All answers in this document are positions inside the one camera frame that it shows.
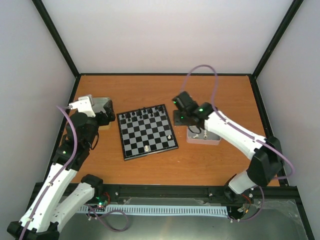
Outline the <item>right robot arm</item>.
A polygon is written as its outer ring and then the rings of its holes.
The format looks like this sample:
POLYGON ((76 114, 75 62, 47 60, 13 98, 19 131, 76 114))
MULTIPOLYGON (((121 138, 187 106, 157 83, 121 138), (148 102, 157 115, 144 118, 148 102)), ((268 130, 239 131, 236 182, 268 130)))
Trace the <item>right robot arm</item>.
POLYGON ((220 136, 250 160, 246 170, 224 185, 223 194, 229 202, 234 202, 248 189, 266 187, 283 168, 284 156, 276 137, 266 138, 247 130, 208 102, 198 105, 186 91, 175 96, 172 102, 186 126, 196 126, 220 136))

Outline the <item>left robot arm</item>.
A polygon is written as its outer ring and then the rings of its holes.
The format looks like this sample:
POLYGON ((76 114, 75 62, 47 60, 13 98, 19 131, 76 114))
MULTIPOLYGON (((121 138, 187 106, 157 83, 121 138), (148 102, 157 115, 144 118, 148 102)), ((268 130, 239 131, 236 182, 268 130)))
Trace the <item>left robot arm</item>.
POLYGON ((88 201, 103 198, 103 180, 87 174, 75 190, 61 200, 71 180, 99 141, 99 127, 115 121, 113 102, 109 97, 85 95, 70 103, 66 134, 57 148, 49 173, 33 203, 18 221, 12 221, 7 232, 16 240, 57 240, 66 223, 88 201))

